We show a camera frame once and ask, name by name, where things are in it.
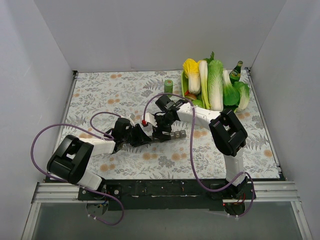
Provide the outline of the grey weekly pill organizer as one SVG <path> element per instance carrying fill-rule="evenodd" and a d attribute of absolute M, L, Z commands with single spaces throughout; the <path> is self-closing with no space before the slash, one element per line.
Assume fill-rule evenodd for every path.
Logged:
<path fill-rule="evenodd" d="M 172 140 L 185 139 L 187 137 L 185 130 L 172 131 L 169 135 Z"/>

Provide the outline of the green pill bottle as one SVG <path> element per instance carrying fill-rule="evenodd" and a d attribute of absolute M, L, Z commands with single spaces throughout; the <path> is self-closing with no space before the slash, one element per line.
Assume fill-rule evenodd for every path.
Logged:
<path fill-rule="evenodd" d="M 164 93 L 172 94 L 173 86 L 174 86 L 174 82 L 171 79 L 166 79 L 164 81 Z"/>

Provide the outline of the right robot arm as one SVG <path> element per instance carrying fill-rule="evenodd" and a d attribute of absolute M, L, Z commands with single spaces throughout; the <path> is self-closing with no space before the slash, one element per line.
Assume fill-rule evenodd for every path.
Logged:
<path fill-rule="evenodd" d="M 191 123 L 189 154 L 193 175 L 199 185 L 208 192 L 217 193 L 226 191 L 232 199 L 237 199 L 245 192 L 249 174 L 244 171 L 243 151 L 248 133 L 231 109 L 222 112 L 212 111 L 195 106 L 191 100 L 174 94 L 180 100 L 174 102 L 168 93 L 160 93 L 153 97 L 158 98 L 155 104 L 163 112 L 156 115 L 143 112 L 142 124 L 151 124 L 154 130 L 161 133 L 175 121 Z M 210 130 L 216 148 L 223 154 L 227 184 L 217 189 L 203 185 L 199 179 L 193 160 L 193 135 L 195 125 Z"/>

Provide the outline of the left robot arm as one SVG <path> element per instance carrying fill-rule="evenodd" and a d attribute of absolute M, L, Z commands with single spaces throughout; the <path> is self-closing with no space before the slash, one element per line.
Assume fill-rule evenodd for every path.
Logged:
<path fill-rule="evenodd" d="M 120 117 L 109 131 L 112 140 L 102 138 L 78 138 L 67 135 L 47 163 L 47 170 L 73 185 L 89 189 L 95 200 L 106 196 L 106 187 L 101 184 L 103 178 L 87 170 L 90 157 L 118 152 L 123 145 L 139 147 L 153 140 L 143 131 L 139 124 L 132 125 L 127 118 Z"/>

